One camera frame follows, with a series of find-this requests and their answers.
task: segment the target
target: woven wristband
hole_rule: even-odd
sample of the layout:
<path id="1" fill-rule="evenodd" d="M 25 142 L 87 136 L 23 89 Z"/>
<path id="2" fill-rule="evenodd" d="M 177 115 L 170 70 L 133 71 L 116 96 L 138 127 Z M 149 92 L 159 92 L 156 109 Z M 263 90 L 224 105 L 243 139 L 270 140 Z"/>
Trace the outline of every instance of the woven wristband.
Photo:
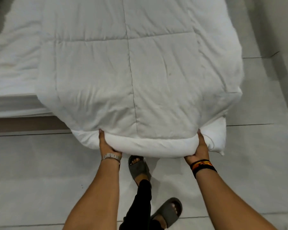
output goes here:
<path id="1" fill-rule="evenodd" d="M 197 172 L 202 170 L 202 169 L 211 169 L 211 170 L 214 170 L 215 172 L 217 172 L 209 160 L 196 161 L 190 165 L 190 168 L 193 172 L 195 179 L 196 179 Z"/>

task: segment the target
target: person's left arm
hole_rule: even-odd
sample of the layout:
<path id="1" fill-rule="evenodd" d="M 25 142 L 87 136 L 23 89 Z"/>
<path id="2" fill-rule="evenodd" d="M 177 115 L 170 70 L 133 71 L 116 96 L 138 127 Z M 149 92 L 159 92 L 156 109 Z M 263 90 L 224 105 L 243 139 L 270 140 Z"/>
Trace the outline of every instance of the person's left arm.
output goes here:
<path id="1" fill-rule="evenodd" d="M 122 157 L 121 152 L 111 148 L 99 133 L 101 157 L 112 153 Z M 119 206 L 119 162 L 115 159 L 101 161 L 97 174 L 84 195 L 69 214 L 63 230 L 116 230 Z"/>

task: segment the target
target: foot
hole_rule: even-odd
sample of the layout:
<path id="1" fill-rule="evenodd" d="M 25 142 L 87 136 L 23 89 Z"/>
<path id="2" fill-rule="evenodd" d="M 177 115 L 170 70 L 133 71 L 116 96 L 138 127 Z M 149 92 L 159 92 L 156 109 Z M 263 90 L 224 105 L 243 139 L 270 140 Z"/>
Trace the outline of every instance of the foot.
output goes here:
<path id="1" fill-rule="evenodd" d="M 140 159 L 139 159 L 139 158 L 136 158 L 136 159 L 134 159 L 133 161 L 131 161 L 131 164 L 130 164 L 130 165 L 133 165 L 133 164 L 135 164 L 135 163 L 137 163 L 137 162 L 139 162 L 139 161 L 140 161 Z M 141 182 L 143 179 L 149 181 L 148 176 L 147 176 L 146 174 L 139 174 L 134 180 L 135 180 L 135 182 L 139 185 L 140 182 Z"/>
<path id="2" fill-rule="evenodd" d="M 175 210 L 176 214 L 178 214 L 177 209 L 176 209 L 176 205 L 174 203 L 172 203 L 172 207 Z M 157 215 L 154 217 L 154 220 L 158 220 L 159 223 L 161 224 L 161 228 L 166 229 L 167 228 L 167 224 L 165 219 L 163 218 L 162 215 Z"/>

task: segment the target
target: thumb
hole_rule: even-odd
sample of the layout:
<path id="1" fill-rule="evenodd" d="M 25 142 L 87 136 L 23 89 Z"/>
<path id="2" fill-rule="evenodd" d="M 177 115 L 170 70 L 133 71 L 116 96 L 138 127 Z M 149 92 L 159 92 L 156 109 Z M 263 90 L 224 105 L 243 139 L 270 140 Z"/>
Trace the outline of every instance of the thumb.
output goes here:
<path id="1" fill-rule="evenodd" d="M 206 145 L 205 139 L 203 138 L 203 135 L 201 134 L 200 129 L 198 129 L 197 135 L 198 135 L 198 138 L 200 140 L 199 145 Z"/>
<path id="2" fill-rule="evenodd" d="M 99 129 L 99 145 L 102 145 L 102 144 L 106 144 L 106 139 L 105 139 L 105 132 L 101 129 Z"/>

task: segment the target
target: person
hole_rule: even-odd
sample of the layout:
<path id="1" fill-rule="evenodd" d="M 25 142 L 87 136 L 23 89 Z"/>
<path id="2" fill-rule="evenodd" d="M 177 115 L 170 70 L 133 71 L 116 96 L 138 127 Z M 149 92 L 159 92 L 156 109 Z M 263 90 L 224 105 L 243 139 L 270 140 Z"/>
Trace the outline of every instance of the person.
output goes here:
<path id="1" fill-rule="evenodd" d="M 198 130 L 198 137 L 199 145 L 195 154 L 185 157 L 185 161 L 192 169 L 214 228 L 216 230 L 276 230 L 226 185 L 209 161 L 208 148 L 200 130 Z M 102 161 L 97 174 L 70 212 L 63 230 L 115 230 L 117 228 L 118 158 L 121 158 L 122 153 L 107 144 L 104 132 L 101 130 L 99 139 Z M 151 176 L 148 166 L 140 156 L 131 156 L 128 166 L 138 185 L 138 191 L 119 229 L 169 228 L 182 212 L 181 202 L 171 198 L 150 216 Z"/>

